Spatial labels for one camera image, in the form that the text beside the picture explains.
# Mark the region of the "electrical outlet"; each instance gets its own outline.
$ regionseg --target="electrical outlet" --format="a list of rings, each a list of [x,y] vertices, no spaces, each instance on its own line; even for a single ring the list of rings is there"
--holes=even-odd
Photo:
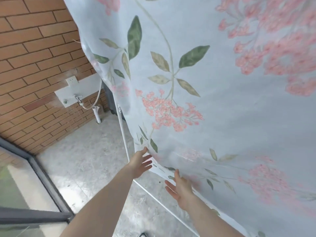
[[[66,82],[68,83],[70,87],[78,84],[78,80],[75,76],[67,78]]]

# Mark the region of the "hand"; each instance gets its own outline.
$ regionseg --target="hand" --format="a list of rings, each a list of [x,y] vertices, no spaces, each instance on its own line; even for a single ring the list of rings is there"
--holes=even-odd
[[[153,167],[152,165],[149,165],[152,163],[151,160],[146,161],[151,158],[152,155],[146,155],[143,157],[146,152],[147,147],[144,147],[143,150],[137,151],[131,158],[130,162],[127,164],[132,169],[134,179],[140,177],[145,171]]]
[[[190,202],[190,196],[194,195],[192,191],[191,182],[185,178],[181,178],[179,170],[176,169],[174,173],[174,181],[176,186],[165,180],[167,192],[178,202],[181,209],[187,211]]]

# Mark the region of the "forearm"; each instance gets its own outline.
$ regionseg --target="forearm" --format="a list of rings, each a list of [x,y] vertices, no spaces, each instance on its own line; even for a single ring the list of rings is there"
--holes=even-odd
[[[244,237],[240,232],[218,217],[200,198],[192,194],[188,213],[200,237]]]
[[[133,182],[126,165],[75,216],[61,237],[112,237]]]

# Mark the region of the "gray floor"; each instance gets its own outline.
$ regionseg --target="gray floor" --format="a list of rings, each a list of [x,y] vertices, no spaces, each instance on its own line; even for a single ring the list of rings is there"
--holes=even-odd
[[[117,116],[107,112],[101,124],[94,120],[87,123],[38,156],[76,213],[127,163],[118,122]],[[125,122],[124,130],[130,154],[133,154],[133,138]],[[137,180],[192,227],[187,213],[165,191],[164,179],[148,171]],[[149,237],[196,236],[133,183],[113,236],[138,237],[143,231],[147,231]]]

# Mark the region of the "white outlet plate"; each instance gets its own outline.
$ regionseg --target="white outlet plate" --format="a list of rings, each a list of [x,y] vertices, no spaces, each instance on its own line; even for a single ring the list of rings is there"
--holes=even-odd
[[[77,85],[69,85],[55,91],[55,94],[64,107],[69,107],[77,102],[75,95],[81,96],[80,99],[83,99],[98,91],[100,88],[100,81],[101,78],[99,74],[95,73],[80,81],[77,81]]]
[[[70,87],[78,84],[78,80],[77,80],[76,76],[72,76],[72,77],[67,78],[66,82],[68,83],[68,85]]]

